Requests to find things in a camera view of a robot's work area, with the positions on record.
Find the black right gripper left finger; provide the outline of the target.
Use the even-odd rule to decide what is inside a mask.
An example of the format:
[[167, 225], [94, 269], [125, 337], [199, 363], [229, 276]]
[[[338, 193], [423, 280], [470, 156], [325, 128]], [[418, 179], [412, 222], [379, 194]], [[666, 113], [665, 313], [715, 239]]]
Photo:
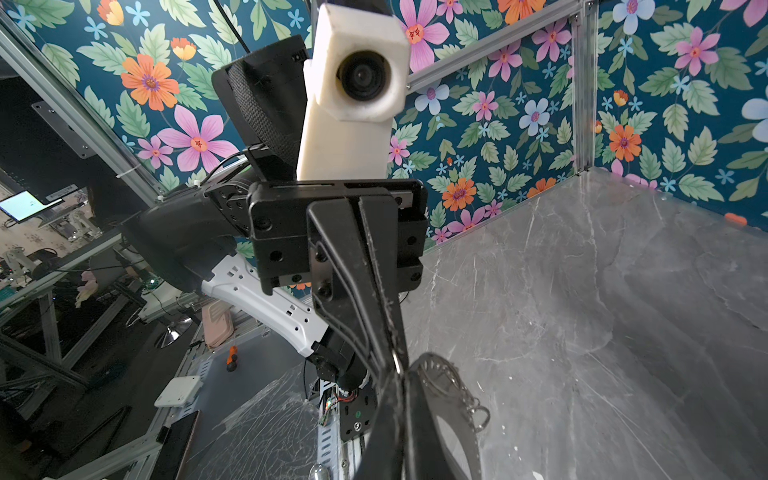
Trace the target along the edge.
[[402, 477], [406, 378], [403, 370], [387, 379], [355, 479], [395, 480]]

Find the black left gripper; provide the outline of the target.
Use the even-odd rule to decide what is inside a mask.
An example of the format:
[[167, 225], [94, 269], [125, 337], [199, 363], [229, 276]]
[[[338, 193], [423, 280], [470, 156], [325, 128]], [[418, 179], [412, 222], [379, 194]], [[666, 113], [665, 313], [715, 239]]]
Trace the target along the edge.
[[250, 238], [264, 292], [311, 273], [321, 316], [371, 376], [406, 372], [398, 293], [421, 282], [427, 200], [418, 180], [253, 184]]

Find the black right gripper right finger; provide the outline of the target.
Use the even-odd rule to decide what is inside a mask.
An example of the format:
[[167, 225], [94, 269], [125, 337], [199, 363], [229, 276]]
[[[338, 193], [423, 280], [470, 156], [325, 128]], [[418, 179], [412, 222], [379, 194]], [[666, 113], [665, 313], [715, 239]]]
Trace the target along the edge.
[[404, 466], [407, 479], [460, 479], [455, 461], [445, 451], [419, 376], [405, 381]]

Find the large keyring with red grip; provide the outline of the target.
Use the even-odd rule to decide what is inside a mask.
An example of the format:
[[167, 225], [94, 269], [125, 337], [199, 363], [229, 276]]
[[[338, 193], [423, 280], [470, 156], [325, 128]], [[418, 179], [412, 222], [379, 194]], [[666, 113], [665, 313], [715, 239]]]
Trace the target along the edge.
[[482, 479], [478, 436], [489, 424], [489, 409], [471, 393], [458, 368], [446, 358], [424, 353], [412, 369], [418, 374], [426, 395], [449, 472], [457, 479]]

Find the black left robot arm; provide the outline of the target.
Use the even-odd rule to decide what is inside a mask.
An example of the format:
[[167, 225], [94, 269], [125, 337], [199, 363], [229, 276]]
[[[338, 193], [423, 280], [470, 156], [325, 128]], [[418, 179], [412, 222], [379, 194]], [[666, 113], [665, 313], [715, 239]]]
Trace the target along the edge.
[[323, 379], [381, 387], [409, 365], [399, 296], [421, 282], [428, 192], [413, 179], [297, 179], [307, 60], [293, 36], [217, 70], [227, 110], [261, 141], [120, 230], [161, 278], [262, 320]]

